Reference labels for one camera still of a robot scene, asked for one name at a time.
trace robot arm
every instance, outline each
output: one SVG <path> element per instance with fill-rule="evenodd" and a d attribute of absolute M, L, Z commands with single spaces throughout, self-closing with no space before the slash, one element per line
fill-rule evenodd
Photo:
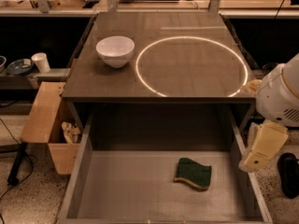
<path fill-rule="evenodd" d="M 299 54 L 263 78 L 256 94 L 256 109 L 265 122 L 256 127 L 239 163 L 245 172 L 263 168 L 287 141 L 287 127 L 299 127 Z"/>

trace black chair leg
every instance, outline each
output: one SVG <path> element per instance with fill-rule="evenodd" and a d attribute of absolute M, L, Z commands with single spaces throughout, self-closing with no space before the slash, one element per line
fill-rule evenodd
<path fill-rule="evenodd" d="M 19 168 L 20 168 L 20 165 L 21 165 L 22 158 L 24 158 L 26 156 L 26 152 L 25 152 L 26 148 L 27 148 L 27 143 L 21 143 L 20 144 L 20 148 L 18 150 L 16 159 L 15 159 L 13 165 L 12 165 L 12 168 L 11 168 L 8 180 L 7 180 L 8 184 L 11 185 L 11 186 L 16 186 L 19 183 L 19 179 L 17 178 L 17 174 L 19 172 Z"/>

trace open drawer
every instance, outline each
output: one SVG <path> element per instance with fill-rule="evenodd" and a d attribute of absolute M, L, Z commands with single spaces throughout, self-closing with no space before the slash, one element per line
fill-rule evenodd
<path fill-rule="evenodd" d="M 97 105 L 59 223 L 272 223 L 228 105 Z M 212 166 L 198 191 L 174 182 L 180 158 Z"/>

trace cardboard box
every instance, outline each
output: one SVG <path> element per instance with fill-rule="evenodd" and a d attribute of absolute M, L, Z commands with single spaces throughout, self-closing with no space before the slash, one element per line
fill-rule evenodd
<path fill-rule="evenodd" d="M 74 119 L 61 98 L 64 82 L 42 82 L 21 133 L 21 141 L 48 144 L 56 171 L 72 173 L 79 144 L 67 144 L 62 123 Z"/>

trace desk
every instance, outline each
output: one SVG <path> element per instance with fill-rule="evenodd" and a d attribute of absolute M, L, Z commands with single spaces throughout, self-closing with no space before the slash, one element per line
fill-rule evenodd
<path fill-rule="evenodd" d="M 135 41 L 134 57 L 121 69 L 105 65 L 95 50 L 100 39 L 111 35 Z M 103 102 L 253 104 L 252 96 L 238 92 L 251 79 L 254 75 L 218 14 L 100 13 L 63 99 L 73 112 L 82 104 Z M 75 114 L 81 129 L 86 122 L 82 112 Z"/>
<path fill-rule="evenodd" d="M 111 35 L 135 41 L 121 69 L 95 51 Z M 59 223 L 272 223 L 237 168 L 254 111 L 239 90 L 253 78 L 218 14 L 100 13 L 63 92 L 84 131 Z M 182 156 L 212 163 L 210 191 L 172 182 Z"/>

